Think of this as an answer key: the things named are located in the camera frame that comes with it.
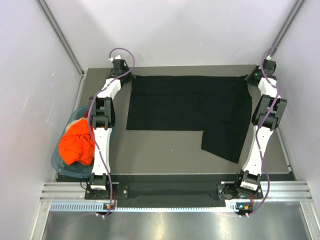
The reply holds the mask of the black t-shirt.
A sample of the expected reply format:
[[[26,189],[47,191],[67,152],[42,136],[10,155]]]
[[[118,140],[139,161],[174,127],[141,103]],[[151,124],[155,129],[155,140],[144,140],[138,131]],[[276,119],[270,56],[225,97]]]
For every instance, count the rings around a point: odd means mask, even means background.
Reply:
[[[202,150],[238,163],[251,117],[244,76],[137,76],[126,128],[201,131]]]

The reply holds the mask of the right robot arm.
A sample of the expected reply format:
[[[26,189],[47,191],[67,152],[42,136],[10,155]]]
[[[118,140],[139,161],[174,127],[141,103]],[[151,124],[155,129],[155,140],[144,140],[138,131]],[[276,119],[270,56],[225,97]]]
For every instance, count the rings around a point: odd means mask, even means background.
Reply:
[[[261,178],[264,168],[264,155],[273,132],[278,128],[287,106],[277,89],[274,76],[276,62],[270,57],[262,60],[246,78],[247,82],[258,87],[260,99],[253,112],[253,139],[245,164],[234,182],[221,182],[217,185],[218,197],[222,200],[248,199],[261,196]]]

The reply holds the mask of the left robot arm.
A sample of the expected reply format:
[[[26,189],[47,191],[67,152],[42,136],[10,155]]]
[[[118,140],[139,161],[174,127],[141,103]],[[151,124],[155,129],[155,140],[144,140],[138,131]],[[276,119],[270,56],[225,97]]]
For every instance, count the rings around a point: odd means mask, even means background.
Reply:
[[[94,143],[93,168],[88,183],[88,191],[99,199],[113,199],[114,187],[110,168],[110,141],[116,124],[113,100],[123,85],[132,81],[126,60],[121,56],[110,58],[113,68],[102,89],[89,99],[87,126]]]

